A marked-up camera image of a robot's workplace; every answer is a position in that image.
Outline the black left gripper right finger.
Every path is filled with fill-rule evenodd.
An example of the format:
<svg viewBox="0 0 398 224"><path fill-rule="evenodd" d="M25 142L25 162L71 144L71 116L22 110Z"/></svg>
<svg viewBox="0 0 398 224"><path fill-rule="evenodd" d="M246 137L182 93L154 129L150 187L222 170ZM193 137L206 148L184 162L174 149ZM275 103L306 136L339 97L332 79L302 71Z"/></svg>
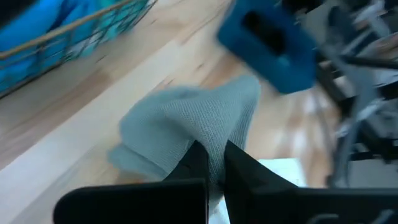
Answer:
<svg viewBox="0 0 398 224"><path fill-rule="evenodd" d="M231 224L398 224L397 189L301 188L231 141L224 163Z"/></svg>

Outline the grey knit cloth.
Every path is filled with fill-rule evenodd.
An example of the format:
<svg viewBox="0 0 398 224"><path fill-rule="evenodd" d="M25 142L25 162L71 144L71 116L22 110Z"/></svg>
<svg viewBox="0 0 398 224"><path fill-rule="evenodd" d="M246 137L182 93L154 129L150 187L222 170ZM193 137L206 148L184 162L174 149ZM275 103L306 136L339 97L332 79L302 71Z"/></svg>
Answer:
<svg viewBox="0 0 398 224"><path fill-rule="evenodd" d="M231 141L240 149L261 94L257 78L241 75L214 89L177 86L138 101L119 122L121 142L108 158L120 170L164 179L194 141L209 155L210 201L223 198L224 150Z"/></svg>

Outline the black aluminium table frame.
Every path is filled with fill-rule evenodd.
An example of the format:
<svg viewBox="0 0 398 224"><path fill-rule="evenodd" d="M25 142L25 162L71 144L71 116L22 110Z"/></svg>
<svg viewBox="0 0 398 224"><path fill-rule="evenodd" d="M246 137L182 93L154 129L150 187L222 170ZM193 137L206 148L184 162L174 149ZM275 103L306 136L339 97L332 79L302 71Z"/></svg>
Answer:
<svg viewBox="0 0 398 224"><path fill-rule="evenodd" d="M364 82L355 81L358 94L348 97L333 81L330 72L317 67L316 79L342 117L336 132L334 167L376 157L386 163L398 160L398 81L375 87L368 83L369 75L353 70L355 66L398 70L398 62L342 55L335 58L334 63L347 77L359 77Z"/></svg>

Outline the aqua turquoise cloth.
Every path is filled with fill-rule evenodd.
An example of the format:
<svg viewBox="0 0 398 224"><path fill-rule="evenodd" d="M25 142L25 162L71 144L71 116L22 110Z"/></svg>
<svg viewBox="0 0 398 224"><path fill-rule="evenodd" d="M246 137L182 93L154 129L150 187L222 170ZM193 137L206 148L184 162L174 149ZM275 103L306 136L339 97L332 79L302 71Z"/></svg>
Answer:
<svg viewBox="0 0 398 224"><path fill-rule="evenodd" d="M152 7L149 0L95 0L100 9L108 9L102 15L97 15L75 30L77 40L86 40L91 37L99 42L116 38L119 34L131 27Z"/></svg>

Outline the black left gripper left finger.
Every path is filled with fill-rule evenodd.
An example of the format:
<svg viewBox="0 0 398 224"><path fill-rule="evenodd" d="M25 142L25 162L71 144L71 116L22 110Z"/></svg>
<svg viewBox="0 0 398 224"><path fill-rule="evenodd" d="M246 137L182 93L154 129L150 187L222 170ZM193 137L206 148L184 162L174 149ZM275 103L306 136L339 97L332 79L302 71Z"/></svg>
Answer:
<svg viewBox="0 0 398 224"><path fill-rule="evenodd" d="M82 187L65 194L54 224L208 224L209 168L195 141L162 181Z"/></svg>

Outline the bright blue cloth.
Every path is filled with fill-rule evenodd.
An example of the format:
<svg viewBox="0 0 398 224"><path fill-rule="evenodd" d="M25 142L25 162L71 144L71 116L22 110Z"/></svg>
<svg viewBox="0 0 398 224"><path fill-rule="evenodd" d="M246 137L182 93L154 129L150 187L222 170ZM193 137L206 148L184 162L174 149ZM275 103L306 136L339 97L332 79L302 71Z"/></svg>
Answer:
<svg viewBox="0 0 398 224"><path fill-rule="evenodd" d="M91 0L34 0L18 16L0 28L0 52L36 39L91 12ZM0 91L7 90L35 71L34 45L0 59Z"/></svg>

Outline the teal plastic tray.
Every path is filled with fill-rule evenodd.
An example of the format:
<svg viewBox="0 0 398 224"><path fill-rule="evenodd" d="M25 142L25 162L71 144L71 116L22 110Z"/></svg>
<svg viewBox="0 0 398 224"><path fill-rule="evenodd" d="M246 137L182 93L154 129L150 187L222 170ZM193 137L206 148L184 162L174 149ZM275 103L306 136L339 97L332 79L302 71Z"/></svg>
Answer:
<svg viewBox="0 0 398 224"><path fill-rule="evenodd" d="M280 93L307 90L315 82L315 41L286 1L232 0L217 39Z"/></svg>

